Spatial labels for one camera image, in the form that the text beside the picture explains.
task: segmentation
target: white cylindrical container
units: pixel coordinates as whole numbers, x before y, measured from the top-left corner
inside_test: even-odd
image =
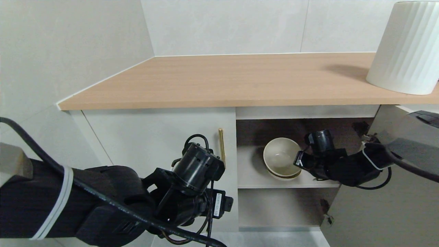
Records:
[[[439,79],[439,2],[398,2],[366,80],[406,94],[430,94]]]

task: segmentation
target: white cabinet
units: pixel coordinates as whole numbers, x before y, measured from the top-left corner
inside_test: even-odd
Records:
[[[215,187],[224,189],[235,201],[230,213],[214,221],[214,232],[320,227],[333,247],[433,246],[439,242],[439,184],[398,167],[393,168],[390,183],[375,191],[315,181],[305,171],[295,180],[278,181],[265,170],[262,151],[274,138],[287,137],[305,148],[305,134],[330,129],[335,147],[352,154],[361,146],[352,123],[365,121],[371,124],[369,133],[379,132],[386,123],[410,111],[394,105],[382,105],[378,113],[376,109],[300,106],[83,112],[111,163],[132,167],[140,177],[156,167],[170,169],[192,134],[205,135],[219,155],[218,128],[224,129],[227,168]],[[365,186],[380,184],[385,177],[386,172]],[[331,225],[323,217],[321,199],[331,206]],[[189,230],[197,229],[202,220],[196,220]]]
[[[231,212],[215,220],[213,231],[238,231],[235,108],[136,109],[83,111],[114,165],[129,166],[144,178],[157,167],[171,169],[181,157],[186,139],[203,134],[216,155],[220,155],[218,128],[224,131],[226,171],[215,183],[235,199]],[[194,142],[203,145],[203,140]],[[198,230],[204,218],[188,227]]]
[[[357,112],[355,116],[374,116]],[[318,229],[323,221],[320,200],[333,201],[340,184],[316,181],[307,171],[292,181],[279,181],[267,172],[264,146],[274,138],[286,137],[306,148],[307,133],[331,130],[336,148],[348,154],[358,152],[361,139],[352,128],[354,122],[372,123],[370,117],[300,118],[237,120],[238,200],[241,231],[299,231]]]

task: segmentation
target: cabinet door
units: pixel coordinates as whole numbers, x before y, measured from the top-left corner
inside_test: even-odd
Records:
[[[214,220],[212,230],[238,231],[235,108],[89,110],[84,115],[113,165],[131,167],[141,178],[157,167],[170,170],[193,134],[205,135],[220,156],[218,128],[222,128],[226,171],[215,188],[233,197],[234,205],[230,213]],[[204,145],[201,138],[193,141]],[[199,217],[189,230],[198,230],[203,221]]]
[[[369,133],[379,132],[386,123],[410,110],[382,105]],[[392,179],[377,190],[341,186],[328,215],[320,226],[332,247],[437,246],[439,243],[439,183],[392,166]],[[376,186],[387,176],[383,172],[364,186]]]

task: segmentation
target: bowl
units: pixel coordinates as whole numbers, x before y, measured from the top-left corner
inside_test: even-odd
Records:
[[[264,148],[264,163],[271,176],[278,180],[290,181],[299,176],[302,169],[294,165],[299,144],[288,138],[271,140]]]

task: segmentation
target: light wood countertop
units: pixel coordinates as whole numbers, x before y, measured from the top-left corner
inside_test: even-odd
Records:
[[[155,57],[60,102],[62,110],[439,104],[365,78],[375,53]]]

